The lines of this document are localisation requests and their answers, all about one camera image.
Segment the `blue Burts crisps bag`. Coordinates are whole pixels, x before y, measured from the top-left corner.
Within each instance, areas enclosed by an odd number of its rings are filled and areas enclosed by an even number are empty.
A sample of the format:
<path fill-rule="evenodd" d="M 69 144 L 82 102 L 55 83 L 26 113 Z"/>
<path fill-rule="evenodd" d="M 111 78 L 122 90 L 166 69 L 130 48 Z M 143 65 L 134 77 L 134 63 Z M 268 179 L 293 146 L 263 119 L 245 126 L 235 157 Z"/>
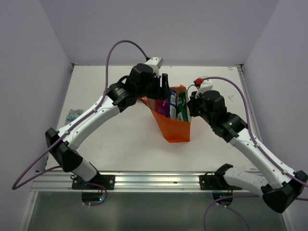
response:
<path fill-rule="evenodd" d="M 173 89 L 170 90 L 170 96 L 168 99 L 169 118 L 177 118 L 177 92 Z"/>

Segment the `purple snack bag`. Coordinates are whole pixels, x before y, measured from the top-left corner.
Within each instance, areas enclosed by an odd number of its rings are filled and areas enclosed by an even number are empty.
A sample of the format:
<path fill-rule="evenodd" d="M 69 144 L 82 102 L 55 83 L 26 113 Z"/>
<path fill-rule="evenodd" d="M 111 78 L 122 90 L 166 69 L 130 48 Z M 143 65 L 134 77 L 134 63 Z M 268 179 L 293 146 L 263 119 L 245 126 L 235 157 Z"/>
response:
<path fill-rule="evenodd" d="M 157 100 L 157 113 L 169 118 L 169 101 Z"/>

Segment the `green snack bag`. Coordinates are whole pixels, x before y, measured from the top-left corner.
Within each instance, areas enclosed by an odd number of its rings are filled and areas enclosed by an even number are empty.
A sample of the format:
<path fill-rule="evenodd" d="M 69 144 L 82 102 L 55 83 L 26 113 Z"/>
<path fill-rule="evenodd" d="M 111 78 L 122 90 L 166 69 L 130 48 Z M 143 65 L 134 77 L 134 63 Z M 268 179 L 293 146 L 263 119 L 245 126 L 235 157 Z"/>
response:
<path fill-rule="evenodd" d="M 178 95 L 177 120 L 188 122 L 188 113 L 187 113 L 186 93 L 185 92 Z"/>

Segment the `orange paper bag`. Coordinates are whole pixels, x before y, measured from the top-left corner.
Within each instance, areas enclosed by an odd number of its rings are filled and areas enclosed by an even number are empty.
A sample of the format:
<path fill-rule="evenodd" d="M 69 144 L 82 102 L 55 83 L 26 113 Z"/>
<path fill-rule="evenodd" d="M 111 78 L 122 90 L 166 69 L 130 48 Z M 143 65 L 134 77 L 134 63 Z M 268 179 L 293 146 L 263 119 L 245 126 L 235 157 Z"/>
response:
<path fill-rule="evenodd" d="M 184 85 L 179 85 L 177 87 L 171 87 L 177 92 L 177 97 L 179 94 L 186 93 L 186 101 L 188 99 L 187 88 Z M 191 117 L 188 113 L 188 122 L 179 121 L 177 119 L 171 119 L 164 117 L 157 113 L 157 100 L 149 99 L 148 103 L 144 103 L 151 111 L 154 119 L 159 127 L 162 136 L 169 143 L 177 142 L 189 142 L 190 141 L 190 128 L 191 128 Z"/>

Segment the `red snack packet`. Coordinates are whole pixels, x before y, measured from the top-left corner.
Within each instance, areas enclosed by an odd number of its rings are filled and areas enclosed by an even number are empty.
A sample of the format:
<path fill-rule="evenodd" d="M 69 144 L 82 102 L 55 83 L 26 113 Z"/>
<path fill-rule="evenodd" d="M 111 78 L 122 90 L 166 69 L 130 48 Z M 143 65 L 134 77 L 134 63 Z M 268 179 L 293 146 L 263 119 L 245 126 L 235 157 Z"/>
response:
<path fill-rule="evenodd" d="M 147 97 L 142 97 L 141 100 L 142 100 L 144 103 L 148 103 L 148 98 L 147 98 Z"/>

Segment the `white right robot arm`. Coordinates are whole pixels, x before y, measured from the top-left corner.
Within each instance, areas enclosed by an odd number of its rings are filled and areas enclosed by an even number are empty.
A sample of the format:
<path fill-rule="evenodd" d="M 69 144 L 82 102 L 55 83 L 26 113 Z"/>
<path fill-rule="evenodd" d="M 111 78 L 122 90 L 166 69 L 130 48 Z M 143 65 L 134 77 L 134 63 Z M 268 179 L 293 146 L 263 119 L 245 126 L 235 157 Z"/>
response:
<path fill-rule="evenodd" d="M 204 119 L 217 136 L 239 150 L 262 174 L 257 176 L 224 164 L 205 181 L 220 189 L 235 186 L 254 193 L 277 213 L 283 213 L 302 193 L 308 181 L 307 174 L 284 164 L 250 134 L 247 123 L 237 114 L 227 111 L 225 100 L 218 91 L 194 91 L 187 106 L 192 117 Z"/>

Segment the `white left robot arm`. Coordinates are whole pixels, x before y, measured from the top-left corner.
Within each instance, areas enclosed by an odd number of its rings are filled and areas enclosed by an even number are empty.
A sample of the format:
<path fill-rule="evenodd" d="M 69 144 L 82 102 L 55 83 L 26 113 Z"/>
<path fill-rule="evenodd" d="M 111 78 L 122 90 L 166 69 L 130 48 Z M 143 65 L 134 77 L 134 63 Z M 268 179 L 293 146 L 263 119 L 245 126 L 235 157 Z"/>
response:
<path fill-rule="evenodd" d="M 170 96 L 168 75 L 160 74 L 162 59 L 151 58 L 132 67 L 130 74 L 111 84 L 98 101 L 66 126 L 45 133 L 48 150 L 64 172 L 83 179 L 89 189 L 99 186 L 98 170 L 77 149 L 104 122 L 133 106 L 139 98 L 165 100 Z"/>

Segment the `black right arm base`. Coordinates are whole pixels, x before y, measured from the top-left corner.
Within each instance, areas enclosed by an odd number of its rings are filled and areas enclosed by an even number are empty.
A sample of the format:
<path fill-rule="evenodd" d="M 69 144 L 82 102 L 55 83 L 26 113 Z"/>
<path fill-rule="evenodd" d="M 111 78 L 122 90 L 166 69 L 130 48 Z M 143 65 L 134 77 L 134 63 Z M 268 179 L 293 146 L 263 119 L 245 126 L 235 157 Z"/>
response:
<path fill-rule="evenodd" d="M 233 165 L 224 164 L 215 172 L 206 172 L 199 176 L 199 185 L 201 190 L 242 190 L 242 188 L 229 185 L 224 175 L 227 170 L 233 168 Z"/>

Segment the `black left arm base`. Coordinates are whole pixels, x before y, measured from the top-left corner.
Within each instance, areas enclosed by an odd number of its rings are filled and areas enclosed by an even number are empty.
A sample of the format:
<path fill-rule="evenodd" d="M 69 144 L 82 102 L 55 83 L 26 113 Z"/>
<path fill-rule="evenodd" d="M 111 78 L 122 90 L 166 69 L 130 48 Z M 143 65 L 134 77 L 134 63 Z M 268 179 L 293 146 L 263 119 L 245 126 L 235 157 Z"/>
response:
<path fill-rule="evenodd" d="M 106 175 L 97 172 L 96 176 L 89 182 L 84 181 L 80 176 L 71 175 L 70 179 L 73 181 L 73 190 L 100 190 L 103 186 L 106 190 L 113 190 L 115 187 L 115 175 Z"/>

